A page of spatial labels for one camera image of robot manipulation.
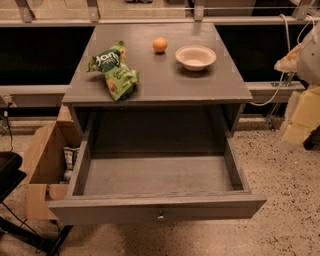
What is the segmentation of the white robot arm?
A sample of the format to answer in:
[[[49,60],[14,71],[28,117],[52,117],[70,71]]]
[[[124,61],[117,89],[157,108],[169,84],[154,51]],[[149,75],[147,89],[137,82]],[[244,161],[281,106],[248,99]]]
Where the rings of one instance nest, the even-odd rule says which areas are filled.
[[[320,22],[301,43],[276,62],[274,69],[295,73],[309,84],[302,93],[292,93],[280,128],[279,146],[292,150],[302,146],[320,126]]]

